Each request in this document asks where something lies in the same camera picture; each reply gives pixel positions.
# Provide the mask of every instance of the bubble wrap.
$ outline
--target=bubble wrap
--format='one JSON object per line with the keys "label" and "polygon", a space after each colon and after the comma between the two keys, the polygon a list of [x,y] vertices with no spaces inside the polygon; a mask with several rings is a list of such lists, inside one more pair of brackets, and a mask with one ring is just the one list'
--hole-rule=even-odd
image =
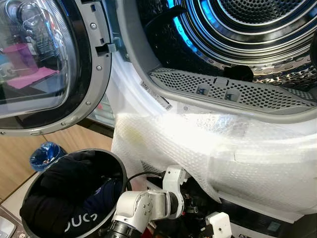
{"label": "bubble wrap", "polygon": [[317,136],[222,114],[118,114],[112,151],[128,176],[180,164],[218,190],[287,212],[317,205]]}

